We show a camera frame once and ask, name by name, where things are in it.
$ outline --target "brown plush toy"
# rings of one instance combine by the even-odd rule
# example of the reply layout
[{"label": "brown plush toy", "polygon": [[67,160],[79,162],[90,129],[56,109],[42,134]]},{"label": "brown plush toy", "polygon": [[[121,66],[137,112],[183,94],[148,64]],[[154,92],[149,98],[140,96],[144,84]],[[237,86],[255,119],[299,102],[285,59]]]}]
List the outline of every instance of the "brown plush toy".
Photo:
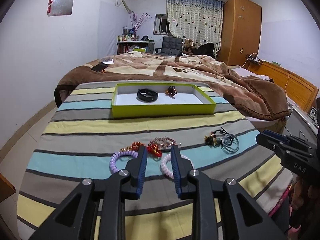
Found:
[{"label": "brown plush toy", "polygon": [[185,40],[184,42],[184,50],[182,53],[187,54],[189,56],[192,56],[193,53],[191,51],[191,49],[193,48],[193,41],[191,39]]}]

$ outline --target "drawer handle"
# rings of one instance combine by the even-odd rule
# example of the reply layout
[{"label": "drawer handle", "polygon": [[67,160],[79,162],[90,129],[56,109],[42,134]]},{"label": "drawer handle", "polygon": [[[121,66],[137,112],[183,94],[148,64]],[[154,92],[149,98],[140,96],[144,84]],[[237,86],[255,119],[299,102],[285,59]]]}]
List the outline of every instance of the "drawer handle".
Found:
[{"label": "drawer handle", "polygon": [[299,138],[300,138],[300,134],[302,134],[303,137],[308,141],[307,137],[303,134],[303,132],[301,130],[299,131]]}]

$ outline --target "brown blanket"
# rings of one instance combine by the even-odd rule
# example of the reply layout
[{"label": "brown blanket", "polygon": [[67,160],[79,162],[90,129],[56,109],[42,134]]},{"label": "brown blanket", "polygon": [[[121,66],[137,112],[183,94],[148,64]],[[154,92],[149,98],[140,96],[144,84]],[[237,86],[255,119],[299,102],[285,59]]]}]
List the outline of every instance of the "brown blanket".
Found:
[{"label": "brown blanket", "polygon": [[109,65],[105,73],[91,70],[100,60],[68,72],[55,90],[57,106],[81,83],[165,80],[206,83],[221,96],[231,95],[225,98],[246,116],[276,120],[289,114],[281,87],[253,76],[240,77],[226,64],[209,56],[160,57],[133,51],[112,58],[114,64]]}]

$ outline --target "silver screw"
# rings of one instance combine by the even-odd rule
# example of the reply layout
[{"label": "silver screw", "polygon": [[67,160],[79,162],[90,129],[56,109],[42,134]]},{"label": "silver screw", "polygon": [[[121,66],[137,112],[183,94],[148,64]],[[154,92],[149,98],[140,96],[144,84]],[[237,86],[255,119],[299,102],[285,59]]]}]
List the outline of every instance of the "silver screw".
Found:
[{"label": "silver screw", "polygon": [[92,180],[91,180],[91,179],[84,179],[84,180],[82,181],[82,184],[85,185],[85,186],[88,186],[88,185],[90,185],[91,183],[92,183]]},{"label": "silver screw", "polygon": [[234,184],[236,184],[236,180],[233,179],[233,178],[228,178],[228,179],[227,179],[227,183],[228,183],[229,185],[234,185]]},{"label": "silver screw", "polygon": [[190,173],[191,176],[199,175],[199,171],[197,171],[197,170],[191,170],[191,171],[189,171],[189,173]]},{"label": "silver screw", "polygon": [[121,170],[121,171],[119,171],[119,175],[120,176],[127,176],[129,174],[129,171],[127,171],[127,170]]}]

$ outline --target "blue stripe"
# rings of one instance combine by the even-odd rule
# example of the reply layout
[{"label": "blue stripe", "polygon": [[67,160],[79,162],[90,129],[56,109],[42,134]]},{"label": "blue stripe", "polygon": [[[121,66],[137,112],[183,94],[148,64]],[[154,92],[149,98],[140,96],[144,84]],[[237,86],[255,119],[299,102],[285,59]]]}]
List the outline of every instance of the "blue stripe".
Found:
[{"label": "blue stripe", "polygon": [[[240,147],[237,154],[255,145],[258,134],[259,131],[254,130],[238,136]],[[193,161],[195,168],[208,166],[234,156],[234,154],[226,154],[221,147],[211,148],[209,146],[181,150],[180,152]],[[109,171],[110,158],[111,157],[70,156],[34,152],[27,169],[73,178],[105,179],[111,175]],[[118,160],[116,162],[117,168],[124,169],[128,160],[129,157]],[[168,163],[168,167],[172,170],[171,163]],[[145,176],[161,174],[160,161],[155,161],[149,157]]]},{"label": "blue stripe", "polygon": [[111,108],[111,100],[64,102],[57,111],[68,109]]},{"label": "blue stripe", "polygon": [[216,103],[228,103],[227,100],[225,100],[223,97],[211,97],[213,101]]}]

